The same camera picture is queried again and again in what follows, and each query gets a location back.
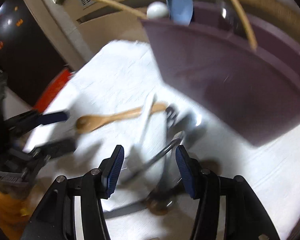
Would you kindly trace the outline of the short wooden spoon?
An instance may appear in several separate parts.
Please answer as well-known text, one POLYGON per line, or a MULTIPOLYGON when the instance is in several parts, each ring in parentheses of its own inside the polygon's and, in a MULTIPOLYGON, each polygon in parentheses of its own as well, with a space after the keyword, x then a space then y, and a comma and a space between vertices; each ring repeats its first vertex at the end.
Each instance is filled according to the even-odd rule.
POLYGON ((141 113, 142 108, 138 107, 113 115, 84 115, 77 119, 75 129, 79 134, 90 133, 115 121, 137 118, 141 113))

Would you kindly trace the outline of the blue plastic rice spoon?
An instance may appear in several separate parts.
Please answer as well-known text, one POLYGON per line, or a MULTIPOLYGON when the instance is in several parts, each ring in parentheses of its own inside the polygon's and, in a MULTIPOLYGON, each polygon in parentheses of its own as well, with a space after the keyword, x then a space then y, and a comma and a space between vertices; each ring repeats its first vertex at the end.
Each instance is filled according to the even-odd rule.
POLYGON ((170 20, 188 26, 193 16, 193 0, 166 0, 170 20))

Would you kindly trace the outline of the white handled utensil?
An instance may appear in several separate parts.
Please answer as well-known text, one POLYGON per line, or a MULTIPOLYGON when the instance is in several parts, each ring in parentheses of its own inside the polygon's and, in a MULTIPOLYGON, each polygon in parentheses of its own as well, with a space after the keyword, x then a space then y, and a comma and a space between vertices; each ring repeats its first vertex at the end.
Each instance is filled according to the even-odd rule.
POLYGON ((126 167, 130 172, 136 171, 137 168, 142 165, 142 161, 140 159, 142 144, 144 136, 146 134, 146 127, 154 101, 155 93, 150 92, 147 95, 146 101, 141 109, 141 114, 138 117, 138 125, 136 127, 136 137, 134 140, 134 144, 130 149, 128 157, 126 158, 126 167))

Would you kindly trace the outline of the black oven with display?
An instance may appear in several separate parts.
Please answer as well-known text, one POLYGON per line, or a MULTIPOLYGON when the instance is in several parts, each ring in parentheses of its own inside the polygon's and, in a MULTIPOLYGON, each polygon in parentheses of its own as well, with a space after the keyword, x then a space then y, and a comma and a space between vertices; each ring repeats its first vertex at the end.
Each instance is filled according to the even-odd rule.
POLYGON ((0 7, 0 72, 9 89, 34 106, 65 66, 24 1, 6 0, 0 7))

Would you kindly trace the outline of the beige spoon black handle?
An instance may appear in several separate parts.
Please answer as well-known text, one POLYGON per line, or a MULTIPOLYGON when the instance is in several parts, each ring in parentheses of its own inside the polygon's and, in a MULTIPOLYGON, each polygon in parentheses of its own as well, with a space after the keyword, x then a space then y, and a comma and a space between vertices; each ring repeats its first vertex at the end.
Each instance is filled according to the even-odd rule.
POLYGON ((153 2, 147 7, 146 15, 148 19, 168 18, 169 9, 163 2, 153 2))

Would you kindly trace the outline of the white textured cloth mat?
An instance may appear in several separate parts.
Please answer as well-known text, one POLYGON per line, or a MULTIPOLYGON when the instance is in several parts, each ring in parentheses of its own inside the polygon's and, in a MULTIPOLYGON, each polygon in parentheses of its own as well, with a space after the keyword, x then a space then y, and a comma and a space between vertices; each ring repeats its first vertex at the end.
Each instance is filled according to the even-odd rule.
MULTIPOLYGON (((114 114, 142 106, 150 92, 172 104, 180 115, 194 111, 206 122, 206 132, 189 154, 224 177, 242 175, 264 205, 281 239, 300 239, 300 125, 261 147, 253 147, 206 109, 165 85, 150 46, 113 41, 97 53, 63 87, 47 112, 67 110, 65 122, 40 126, 25 150, 66 137, 76 139, 74 153, 47 163, 38 174, 30 200, 36 206, 59 175, 82 176, 110 156, 120 144, 129 155, 138 119, 117 121, 89 134, 75 132, 86 114, 114 114)), ((166 118, 154 114, 147 123, 140 159, 146 162, 166 145, 166 118)))

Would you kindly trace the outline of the red patterned floor mat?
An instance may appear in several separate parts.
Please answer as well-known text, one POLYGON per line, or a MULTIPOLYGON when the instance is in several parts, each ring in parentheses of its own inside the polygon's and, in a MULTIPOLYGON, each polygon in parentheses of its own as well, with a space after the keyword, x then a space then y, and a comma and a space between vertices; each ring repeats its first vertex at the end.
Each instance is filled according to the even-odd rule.
POLYGON ((64 68, 47 86, 42 95, 33 106, 39 113, 43 113, 50 103, 55 99, 57 94, 63 89, 70 80, 71 72, 68 68, 64 68))

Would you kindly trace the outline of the dark metal ladle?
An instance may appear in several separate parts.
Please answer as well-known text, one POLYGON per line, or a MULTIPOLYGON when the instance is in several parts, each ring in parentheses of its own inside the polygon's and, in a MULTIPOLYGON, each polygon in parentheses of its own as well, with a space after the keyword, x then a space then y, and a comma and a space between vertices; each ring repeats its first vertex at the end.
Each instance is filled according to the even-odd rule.
POLYGON ((166 215, 174 206, 175 195, 173 189, 181 180, 175 159, 175 150, 185 138, 185 131, 175 133, 172 141, 163 155, 164 166, 161 178, 146 199, 146 206, 151 213, 157 216, 166 215))

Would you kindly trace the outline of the long wooden spoon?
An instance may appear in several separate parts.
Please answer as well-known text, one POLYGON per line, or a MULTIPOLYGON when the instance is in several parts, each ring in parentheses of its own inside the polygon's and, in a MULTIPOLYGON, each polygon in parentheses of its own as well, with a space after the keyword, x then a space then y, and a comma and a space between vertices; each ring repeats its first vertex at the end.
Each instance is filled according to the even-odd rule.
POLYGON ((253 51, 256 51, 257 47, 258 47, 256 36, 255 36, 255 33, 254 33, 253 29, 252 29, 252 26, 251 26, 251 24, 250 24, 250 22, 249 22, 249 20, 247 18, 247 15, 246 15, 243 7, 241 6, 239 0, 230 0, 230 1, 231 1, 232 5, 233 5, 235 11, 237 12, 239 19, 242 22, 242 25, 243 25, 243 28, 245 30, 247 39, 249 41, 250 48, 253 51))

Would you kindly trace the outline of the purple plastic utensil bin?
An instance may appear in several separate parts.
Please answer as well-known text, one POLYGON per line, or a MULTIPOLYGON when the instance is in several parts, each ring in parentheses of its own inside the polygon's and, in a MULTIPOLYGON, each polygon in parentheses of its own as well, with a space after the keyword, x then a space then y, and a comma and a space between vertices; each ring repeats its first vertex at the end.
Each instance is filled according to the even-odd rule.
POLYGON ((252 51, 221 10, 195 2, 190 25, 141 23, 163 80, 262 146, 300 124, 300 44, 249 15, 258 42, 252 51))

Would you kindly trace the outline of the metal spoon in bin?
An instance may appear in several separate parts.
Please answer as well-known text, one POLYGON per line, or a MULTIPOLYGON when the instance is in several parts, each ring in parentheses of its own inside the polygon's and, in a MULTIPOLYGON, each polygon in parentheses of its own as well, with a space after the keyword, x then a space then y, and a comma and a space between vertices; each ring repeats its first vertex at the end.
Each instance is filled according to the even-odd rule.
POLYGON ((243 24, 232 4, 224 0, 216 0, 216 3, 221 8, 222 17, 230 25, 233 33, 247 39, 243 24))

